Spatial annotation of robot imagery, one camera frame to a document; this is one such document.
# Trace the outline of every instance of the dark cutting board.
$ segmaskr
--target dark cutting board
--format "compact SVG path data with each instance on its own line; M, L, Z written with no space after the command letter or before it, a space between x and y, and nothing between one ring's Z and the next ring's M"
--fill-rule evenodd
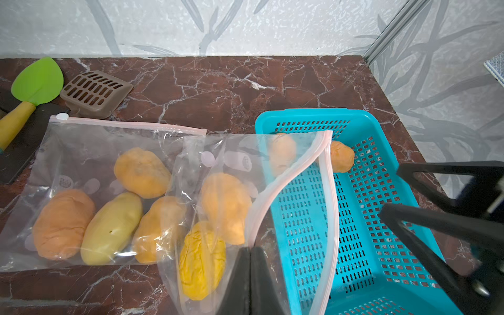
M19 103L21 102L12 96L10 91L0 89L0 116L9 113ZM62 112L68 113L70 110L53 103L37 106L23 129L4 153L0 154L0 184L10 184L18 177L37 151L47 129L49 117Z

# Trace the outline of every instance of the yellow spatula handle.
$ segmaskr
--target yellow spatula handle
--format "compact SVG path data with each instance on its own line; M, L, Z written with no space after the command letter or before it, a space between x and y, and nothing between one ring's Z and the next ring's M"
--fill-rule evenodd
M23 128L34 110L35 105L32 103L22 102L0 120L0 154Z

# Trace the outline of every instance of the pink zipper strip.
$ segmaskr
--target pink zipper strip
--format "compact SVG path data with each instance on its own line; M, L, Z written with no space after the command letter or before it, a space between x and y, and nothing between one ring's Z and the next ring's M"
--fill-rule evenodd
M91 118L69 117L67 119L58 119L55 115L49 118L49 122L58 123L80 123L80 124L93 124L100 126L120 127L120 128L135 128L146 130L162 130L171 131L176 133L183 133L187 135L204 136L207 134L206 129L192 128L179 126L174 124L155 123L155 122L138 122L138 121L111 121Z
M272 190L271 193L264 196L260 194L257 197L249 209L247 218L245 219L245 245L253 247L259 227L276 196L285 186L287 186L287 184L307 169L313 162L315 162L317 157L319 157L319 166L326 199L328 240L322 276L317 288L317 293L313 299L309 315L323 315L325 313L338 259L337 248L339 246L339 221L336 216L336 213L338 212L338 198L336 195L336 185L334 184L333 168L331 165L332 136L332 131L317 132L317 136L307 152L291 166L288 173L281 174L273 181L273 183L270 184L271 186L268 187L268 191Z
M317 132L307 152L290 167L288 172L284 172L268 185L268 194L259 194L250 207L245 219L245 244L247 246L254 246L259 227L276 196L287 184L295 179L296 176L301 174L301 172L315 162L316 158L322 154L326 147L331 145L332 135L332 131Z
M329 144L324 152L319 156L320 174L322 177L322 187L326 199L327 211L327 249L324 260L324 268L320 277L317 292L313 298L309 315L323 315L326 312L327 301L333 287L334 272L338 262L338 248L340 245L340 229L338 213L338 195L333 177L333 167L331 165L331 145Z

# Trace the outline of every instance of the gray leaf pattern wallpaper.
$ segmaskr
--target gray leaf pattern wallpaper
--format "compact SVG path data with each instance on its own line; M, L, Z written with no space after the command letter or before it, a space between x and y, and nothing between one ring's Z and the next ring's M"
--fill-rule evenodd
M371 64L427 162L504 160L504 88L483 66L503 16L501 0L429 1ZM437 178L451 197L469 179Z
M0 57L338 55L406 1L3 0Z

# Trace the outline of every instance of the marble countertop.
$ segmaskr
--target marble countertop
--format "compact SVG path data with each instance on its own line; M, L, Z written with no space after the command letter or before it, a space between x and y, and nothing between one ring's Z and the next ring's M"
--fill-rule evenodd
M1 59L0 87L10 89L33 59ZM254 133L266 110L303 107L364 109L380 122L399 162L425 162L385 94L360 56L166 57L57 59L65 82L101 70L134 85L112 120L148 121ZM60 98L53 101L64 105ZM0 185L0 208L23 189L27 167L12 185ZM439 188L433 176L426 180ZM421 207L434 209L415 192ZM8 219L0 213L0 229ZM271 217L258 239L274 239ZM434 233L448 264L467 274L470 259L459 240ZM274 242L271 252L275 252ZM75 266L58 270L0 273L0 309L15 314L177 314L156 265Z

